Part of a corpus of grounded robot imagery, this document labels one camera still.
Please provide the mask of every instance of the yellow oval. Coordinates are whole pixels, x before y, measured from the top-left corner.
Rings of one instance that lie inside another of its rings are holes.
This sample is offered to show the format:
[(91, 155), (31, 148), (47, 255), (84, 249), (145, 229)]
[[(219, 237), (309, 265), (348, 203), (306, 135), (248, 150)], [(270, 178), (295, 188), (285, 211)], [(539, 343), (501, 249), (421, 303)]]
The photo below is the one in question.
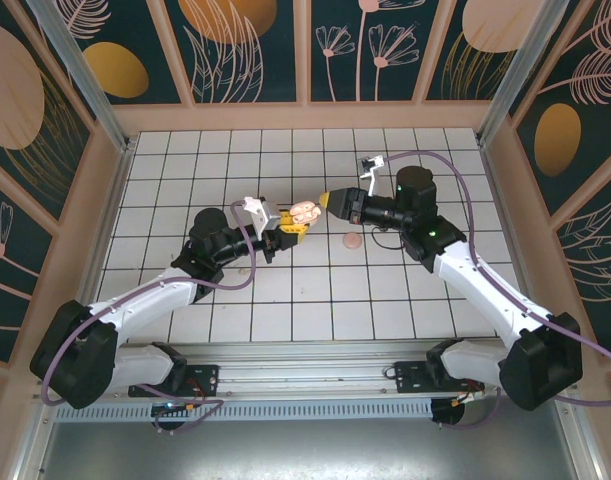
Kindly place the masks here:
[(247, 33), (234, 21), (230, 2), (241, 17), (247, 18), (261, 36), (276, 19), (276, 0), (178, 0), (187, 21), (202, 36), (219, 43), (242, 43)]
[(518, 49), (543, 0), (468, 0), (463, 34), (476, 50), (488, 53)]
[(541, 116), (536, 127), (536, 165), (545, 175), (555, 177), (574, 159), (581, 141), (581, 119), (576, 110), (555, 103)]
[(44, 112), (40, 69), (23, 44), (0, 27), (0, 146), (19, 150), (31, 144)]
[(134, 98), (147, 91), (147, 70), (138, 57), (122, 45), (95, 43), (85, 49), (83, 56), (104, 92), (120, 98)]

